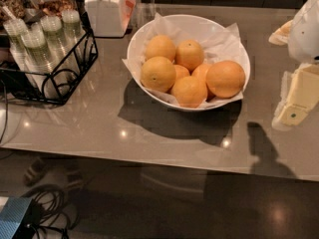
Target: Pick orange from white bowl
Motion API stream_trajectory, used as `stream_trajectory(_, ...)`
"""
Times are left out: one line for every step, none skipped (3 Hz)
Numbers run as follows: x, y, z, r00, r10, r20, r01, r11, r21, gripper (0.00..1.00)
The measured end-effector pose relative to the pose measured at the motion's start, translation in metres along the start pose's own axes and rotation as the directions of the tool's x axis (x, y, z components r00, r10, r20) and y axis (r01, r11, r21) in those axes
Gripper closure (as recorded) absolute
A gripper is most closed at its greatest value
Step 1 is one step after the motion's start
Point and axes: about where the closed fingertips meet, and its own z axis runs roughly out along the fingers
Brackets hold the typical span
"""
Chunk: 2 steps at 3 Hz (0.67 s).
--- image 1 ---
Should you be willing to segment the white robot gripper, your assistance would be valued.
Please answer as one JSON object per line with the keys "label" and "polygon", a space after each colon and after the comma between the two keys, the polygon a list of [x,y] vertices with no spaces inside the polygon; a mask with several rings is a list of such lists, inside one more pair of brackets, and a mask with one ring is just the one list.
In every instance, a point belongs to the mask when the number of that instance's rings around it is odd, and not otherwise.
{"label": "white robot gripper", "polygon": [[285,72],[281,81],[281,101],[272,127],[290,130],[301,124],[319,103],[319,0],[307,0],[288,21],[275,30],[268,41],[286,45],[289,56],[303,63],[293,73]]}

